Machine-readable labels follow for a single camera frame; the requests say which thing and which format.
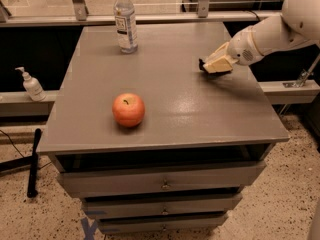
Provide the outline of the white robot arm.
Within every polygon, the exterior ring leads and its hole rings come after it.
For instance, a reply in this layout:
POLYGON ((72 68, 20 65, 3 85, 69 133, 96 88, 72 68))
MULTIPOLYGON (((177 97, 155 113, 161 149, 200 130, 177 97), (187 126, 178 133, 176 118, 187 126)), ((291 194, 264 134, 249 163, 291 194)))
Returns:
POLYGON ((222 73, 234 64, 251 65, 279 51, 320 41, 320 0, 284 0, 281 13, 237 32, 203 63, 207 73, 222 73))

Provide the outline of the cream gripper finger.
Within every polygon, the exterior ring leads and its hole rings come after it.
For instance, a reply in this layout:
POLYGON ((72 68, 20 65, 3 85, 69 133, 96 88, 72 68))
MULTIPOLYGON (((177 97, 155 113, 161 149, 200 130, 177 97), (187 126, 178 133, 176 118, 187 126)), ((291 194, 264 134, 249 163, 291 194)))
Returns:
POLYGON ((233 65, 237 63, 236 59, 228 56, 219 57, 213 60, 207 60, 203 67, 208 73, 222 73, 230 72, 233 69, 233 65))
POLYGON ((229 56, 228 56, 228 52, 227 52, 228 46, 229 46, 228 42, 226 42, 223 45, 221 45, 216 51, 214 51, 207 58, 207 61, 208 62, 214 62, 214 61, 222 59, 222 60, 228 62, 229 61, 229 56))

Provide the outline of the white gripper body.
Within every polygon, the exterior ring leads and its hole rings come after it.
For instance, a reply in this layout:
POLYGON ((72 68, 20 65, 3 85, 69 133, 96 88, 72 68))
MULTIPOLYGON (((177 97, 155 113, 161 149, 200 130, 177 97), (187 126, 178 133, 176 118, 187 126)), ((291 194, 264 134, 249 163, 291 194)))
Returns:
POLYGON ((231 38, 227 54, 239 65, 251 65, 263 58, 255 45, 252 26, 244 28, 231 38))

